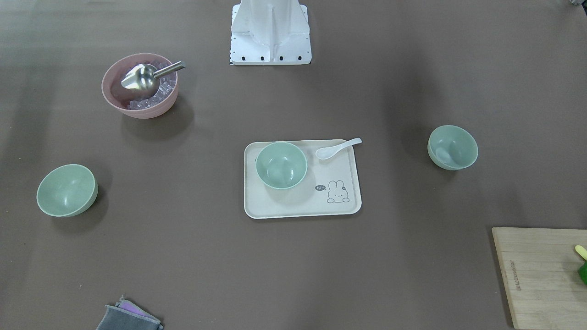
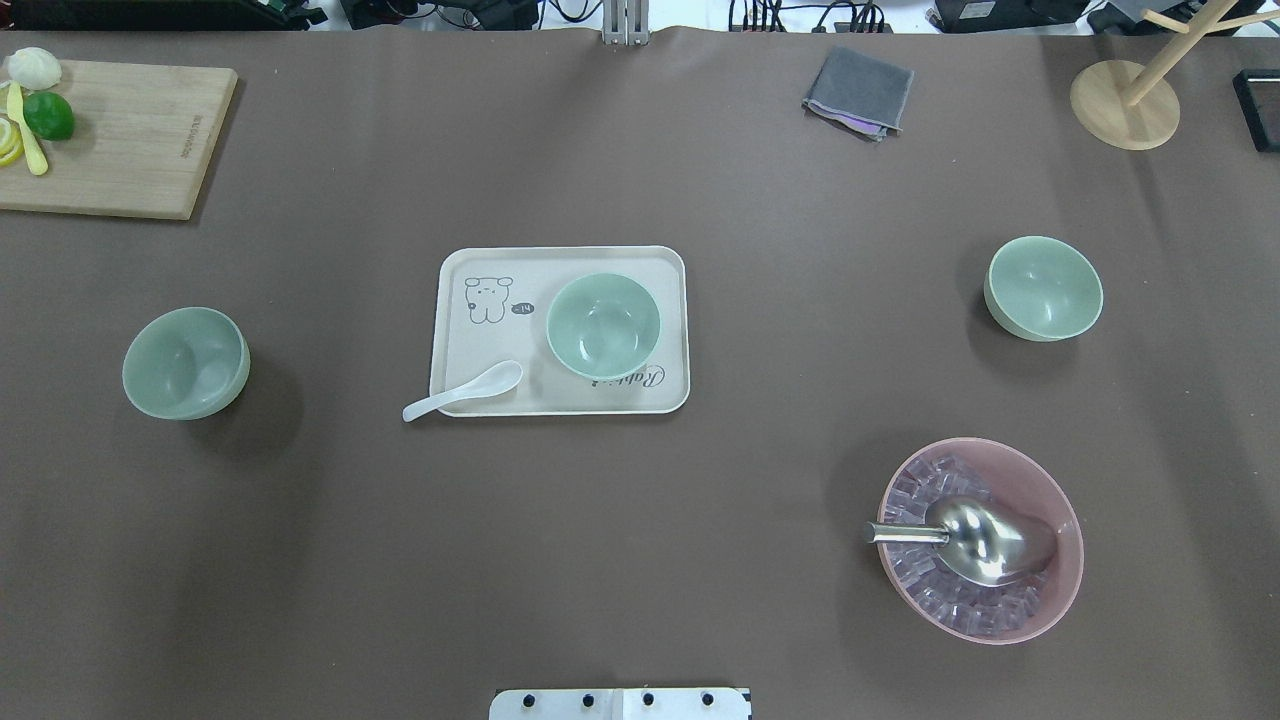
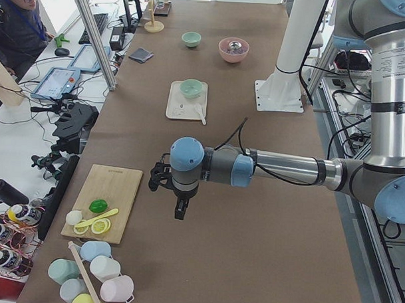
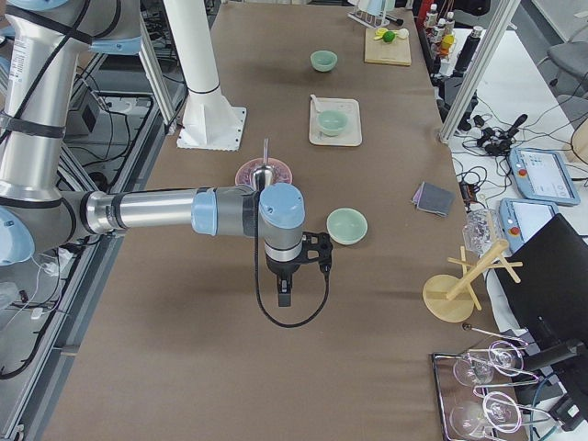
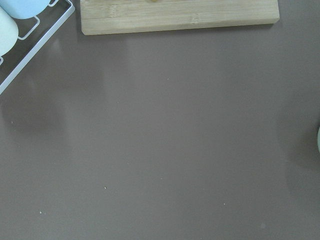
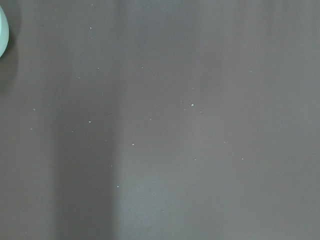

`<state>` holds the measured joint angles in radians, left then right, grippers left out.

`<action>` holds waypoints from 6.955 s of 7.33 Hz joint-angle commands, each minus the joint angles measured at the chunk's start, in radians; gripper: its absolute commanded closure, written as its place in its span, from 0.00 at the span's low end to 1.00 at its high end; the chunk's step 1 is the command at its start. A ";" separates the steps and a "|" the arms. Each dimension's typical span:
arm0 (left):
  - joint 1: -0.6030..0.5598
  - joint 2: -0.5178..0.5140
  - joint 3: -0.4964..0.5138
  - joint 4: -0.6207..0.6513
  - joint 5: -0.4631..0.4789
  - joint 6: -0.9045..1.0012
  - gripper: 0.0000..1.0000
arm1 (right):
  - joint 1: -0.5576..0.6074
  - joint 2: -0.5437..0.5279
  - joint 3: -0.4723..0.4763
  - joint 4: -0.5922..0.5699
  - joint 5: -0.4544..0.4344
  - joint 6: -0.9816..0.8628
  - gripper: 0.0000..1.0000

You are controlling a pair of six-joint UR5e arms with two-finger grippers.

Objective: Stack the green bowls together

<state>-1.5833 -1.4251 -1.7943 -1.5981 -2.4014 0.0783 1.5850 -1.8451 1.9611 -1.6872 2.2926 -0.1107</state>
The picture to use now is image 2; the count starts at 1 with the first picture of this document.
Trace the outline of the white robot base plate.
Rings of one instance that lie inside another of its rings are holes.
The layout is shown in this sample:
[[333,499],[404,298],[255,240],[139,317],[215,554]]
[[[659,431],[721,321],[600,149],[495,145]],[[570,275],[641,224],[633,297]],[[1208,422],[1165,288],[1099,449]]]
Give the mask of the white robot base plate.
[[749,689],[733,687],[500,691],[489,719],[751,719]]

